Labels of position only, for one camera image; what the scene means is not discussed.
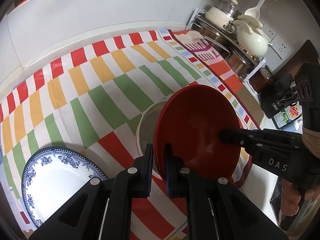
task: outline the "human hand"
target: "human hand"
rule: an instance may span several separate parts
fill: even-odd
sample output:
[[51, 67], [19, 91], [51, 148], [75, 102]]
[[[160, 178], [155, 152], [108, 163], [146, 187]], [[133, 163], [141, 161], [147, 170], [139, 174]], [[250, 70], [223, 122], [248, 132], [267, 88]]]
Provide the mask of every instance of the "human hand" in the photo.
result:
[[[320, 185], [312, 189], [308, 189], [304, 195], [305, 200], [317, 199], [320, 197]], [[299, 201], [301, 195], [298, 190], [294, 188], [291, 182], [282, 179], [282, 193], [281, 193], [281, 212], [286, 216], [293, 216], [299, 211]]]

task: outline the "wall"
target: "wall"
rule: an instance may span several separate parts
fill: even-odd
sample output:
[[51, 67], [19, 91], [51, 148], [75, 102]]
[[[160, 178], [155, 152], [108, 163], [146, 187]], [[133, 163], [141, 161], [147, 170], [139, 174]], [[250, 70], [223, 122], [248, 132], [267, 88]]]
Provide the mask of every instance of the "wall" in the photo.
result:
[[0, 94], [54, 60], [119, 30], [185, 28], [202, 0], [28, 0], [0, 23]]
[[[237, 0], [237, 8], [245, 12], [259, 0]], [[202, 8], [213, 6], [215, 0], [203, 0]], [[267, 65], [276, 71], [282, 67], [306, 40], [320, 48], [320, 28], [302, 0], [266, 0], [260, 10], [260, 19], [273, 28], [291, 47], [291, 52], [281, 59], [272, 48], [266, 53]]]

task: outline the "electrical outlet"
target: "electrical outlet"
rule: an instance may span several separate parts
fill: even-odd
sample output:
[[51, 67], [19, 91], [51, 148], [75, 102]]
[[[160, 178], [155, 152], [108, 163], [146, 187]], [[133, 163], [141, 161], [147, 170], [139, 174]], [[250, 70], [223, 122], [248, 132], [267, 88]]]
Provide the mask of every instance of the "electrical outlet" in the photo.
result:
[[277, 35], [274, 29], [272, 29], [269, 25], [264, 28], [264, 33], [269, 37], [269, 39], [272, 41], [273, 38]]
[[272, 47], [280, 58], [284, 59], [288, 55], [291, 48], [284, 42], [282, 38], [279, 38], [278, 41]]

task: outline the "silver bolt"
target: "silver bolt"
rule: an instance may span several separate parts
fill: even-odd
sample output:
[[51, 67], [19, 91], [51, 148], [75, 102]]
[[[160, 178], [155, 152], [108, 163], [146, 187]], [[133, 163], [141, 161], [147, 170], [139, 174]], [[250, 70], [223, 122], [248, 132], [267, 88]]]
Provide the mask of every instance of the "silver bolt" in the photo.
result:
[[224, 177], [221, 177], [218, 179], [218, 182], [222, 185], [226, 185], [228, 183], [228, 180]]
[[188, 173], [190, 173], [190, 169], [184, 167], [184, 168], [181, 168], [181, 169], [180, 169], [180, 172], [181, 172], [182, 174], [188, 174]]
[[100, 183], [100, 179], [98, 178], [93, 178], [90, 180], [91, 185], [98, 185]]
[[138, 171], [138, 169], [135, 167], [131, 167], [128, 169], [128, 173], [130, 173], [130, 174], [135, 174], [137, 171]]

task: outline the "red plate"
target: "red plate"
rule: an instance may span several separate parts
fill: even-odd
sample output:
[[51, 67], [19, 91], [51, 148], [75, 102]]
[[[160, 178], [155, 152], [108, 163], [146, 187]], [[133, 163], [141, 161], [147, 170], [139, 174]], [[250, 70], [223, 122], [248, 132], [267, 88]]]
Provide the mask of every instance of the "red plate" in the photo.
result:
[[166, 143], [171, 143], [174, 156], [203, 177], [231, 178], [241, 148], [219, 140], [223, 128], [240, 129], [236, 112], [219, 91], [192, 85], [176, 92], [164, 105], [155, 128], [154, 156], [161, 178], [165, 180]]

